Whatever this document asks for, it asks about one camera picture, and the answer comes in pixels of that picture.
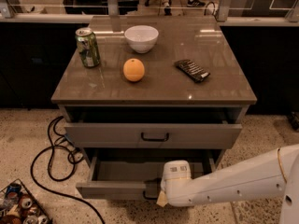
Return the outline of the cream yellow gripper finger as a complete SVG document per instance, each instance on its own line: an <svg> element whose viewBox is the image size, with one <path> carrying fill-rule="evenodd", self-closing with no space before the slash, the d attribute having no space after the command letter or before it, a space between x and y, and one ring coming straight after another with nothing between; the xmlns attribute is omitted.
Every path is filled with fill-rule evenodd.
<svg viewBox="0 0 299 224"><path fill-rule="evenodd" d="M168 204L168 200L164 191L160 191L156 203L161 207L165 207Z"/></svg>

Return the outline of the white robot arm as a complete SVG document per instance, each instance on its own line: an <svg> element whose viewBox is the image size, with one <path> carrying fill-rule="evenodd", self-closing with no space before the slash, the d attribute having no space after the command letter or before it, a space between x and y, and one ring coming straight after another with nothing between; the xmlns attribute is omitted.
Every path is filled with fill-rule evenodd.
<svg viewBox="0 0 299 224"><path fill-rule="evenodd" d="M299 145L281 147L193 179L186 161L164 165L157 204L176 207L281 196L279 224L299 222Z"/></svg>

